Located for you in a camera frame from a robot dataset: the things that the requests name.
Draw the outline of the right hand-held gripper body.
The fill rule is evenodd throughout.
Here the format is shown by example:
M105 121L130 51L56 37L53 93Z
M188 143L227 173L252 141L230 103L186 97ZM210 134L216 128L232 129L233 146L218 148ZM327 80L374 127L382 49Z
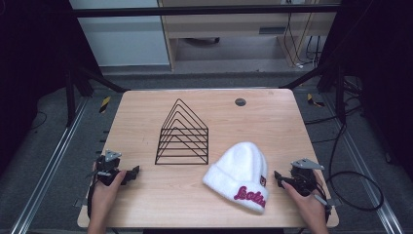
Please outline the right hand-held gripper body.
M322 188L321 182L319 181L318 175L315 170L323 170L324 166L319 165L311 161L310 159L304 158L291 163L291 175L293 177L294 183L292 186L301 196L313 195L316 190L319 194L316 194L316 198L324 204L325 207L328 206L325 192Z

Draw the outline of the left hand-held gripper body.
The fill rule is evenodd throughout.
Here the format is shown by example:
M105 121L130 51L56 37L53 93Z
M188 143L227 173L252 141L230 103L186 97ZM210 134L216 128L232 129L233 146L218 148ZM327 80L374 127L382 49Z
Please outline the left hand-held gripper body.
M95 160L94 170L90 173L92 185L101 181L104 185L109 186L120 172L118 166L121 156L122 154L119 152L106 149L105 153Z

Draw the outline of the person's right hand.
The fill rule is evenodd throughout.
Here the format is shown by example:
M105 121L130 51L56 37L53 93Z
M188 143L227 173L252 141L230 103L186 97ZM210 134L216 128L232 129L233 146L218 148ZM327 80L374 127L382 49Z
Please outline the person's right hand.
M304 197L292 185L290 188L286 188L285 191L297 206L299 214L311 233L328 234L324 204L316 198L316 194L319 193L315 190L313 195Z

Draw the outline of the person's left hand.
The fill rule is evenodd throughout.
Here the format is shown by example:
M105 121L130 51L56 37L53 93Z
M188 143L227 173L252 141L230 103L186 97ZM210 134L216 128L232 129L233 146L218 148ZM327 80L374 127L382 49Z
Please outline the person's left hand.
M114 205L118 189L126 175L126 171L119 171L110 185L105 185L98 181L94 185L92 197L92 211L89 227L94 229L103 228L104 222Z

